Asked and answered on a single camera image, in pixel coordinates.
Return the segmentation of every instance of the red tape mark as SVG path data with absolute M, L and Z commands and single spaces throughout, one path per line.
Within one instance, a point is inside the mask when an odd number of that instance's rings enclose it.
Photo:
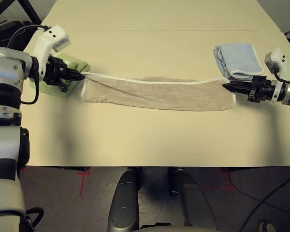
M 225 189 L 229 189 L 230 190 L 230 194 L 234 194 L 234 190 L 237 189 L 238 187 L 235 186 L 233 187 L 231 182 L 230 182 L 230 179 L 229 179 L 229 174 L 232 174 L 232 172 L 225 172 L 222 170 L 222 173 L 226 175 L 227 177 L 227 180 L 228 180 L 228 183 L 229 183 L 229 186 L 205 186 L 203 187 L 203 189 L 209 189 L 209 190 L 225 190 Z
M 235 189 L 233 186 L 205 186 L 202 188 L 203 189 L 231 189 L 231 190 Z
M 81 183 L 81 188 L 79 190 L 79 197 L 83 195 L 83 189 L 84 189 L 84 183 L 85 183 L 85 176 L 90 175 L 90 168 L 88 169 L 87 172 L 78 172 L 78 175 L 82 175 L 82 183 Z
M 229 175 L 231 175 L 233 172 L 225 172 L 225 171 L 222 170 L 222 169 L 221 169 L 221 171 L 222 171 L 222 174 L 225 174 L 225 175 L 226 175 L 226 178 L 227 178 L 227 180 L 228 180 L 229 187 L 230 187 L 230 194 L 234 194 L 234 190 L 235 190 L 235 188 L 232 186 L 231 181 L 230 181 L 230 179 L 229 179 Z
M 29 166 L 25 166 L 23 169 L 21 169 L 20 171 L 21 172 L 26 172 L 26 171 L 28 171 L 28 169 L 29 169 Z

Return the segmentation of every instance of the beige towel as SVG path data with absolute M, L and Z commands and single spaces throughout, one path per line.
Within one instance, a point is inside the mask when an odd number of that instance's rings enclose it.
M 234 107 L 235 95 L 222 84 L 224 77 L 207 81 L 179 80 L 165 77 L 125 79 L 98 73 L 86 76 L 82 99 L 121 105 L 185 111 L 218 111 Z

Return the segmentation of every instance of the white towel edge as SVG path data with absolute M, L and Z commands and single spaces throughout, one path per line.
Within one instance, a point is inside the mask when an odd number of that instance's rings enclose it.
M 230 83 L 230 81 L 225 78 L 225 77 L 216 77 L 212 79 L 208 79 L 205 81 L 187 81 L 187 82 L 171 82 L 171 81 L 142 81 L 142 80 L 135 80 L 135 79 L 128 79 L 128 78 L 122 78 L 122 77 L 114 77 L 114 76 L 108 76 L 105 74 L 100 74 L 100 73 L 92 73 L 92 72 L 81 72 L 82 75 L 95 75 L 107 79 L 113 79 L 113 80 L 120 80 L 120 81 L 128 81 L 128 82 L 133 82 L 133 83 L 138 83 L 138 84 L 150 84 L 150 85 L 165 85 L 165 84 L 173 84 L 173 85 L 196 85 L 196 84 L 205 84 L 211 81 L 218 81 L 218 80 L 223 80 L 226 81 L 226 83 Z

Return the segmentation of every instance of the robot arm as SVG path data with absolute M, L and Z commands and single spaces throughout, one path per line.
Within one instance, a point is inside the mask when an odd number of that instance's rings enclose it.
M 287 58 L 280 48 L 265 56 L 265 64 L 277 80 L 254 76 L 251 82 L 231 81 L 223 86 L 231 91 L 248 95 L 249 102 L 270 101 L 290 105 L 290 81 L 287 77 Z
M 29 132 L 21 127 L 21 93 L 28 77 L 36 84 L 47 84 L 66 90 L 65 81 L 84 77 L 50 55 L 70 43 L 59 26 L 45 31 L 31 55 L 0 47 L 0 231 L 19 231 L 19 217 L 26 222 L 26 211 L 18 172 L 29 160 Z

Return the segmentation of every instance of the table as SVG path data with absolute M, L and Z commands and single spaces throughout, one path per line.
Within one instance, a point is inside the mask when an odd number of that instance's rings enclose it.
M 72 42 L 63 52 L 96 73 L 206 80 L 221 76 L 217 44 L 252 43 L 261 61 L 280 46 L 290 79 L 290 44 L 255 0 L 58 0 L 43 25 L 61 25 Z M 226 111 L 166 111 L 82 102 L 80 90 L 21 106 L 29 165 L 290 165 L 290 106 L 238 95 Z M 26 81 L 22 100 L 33 98 Z

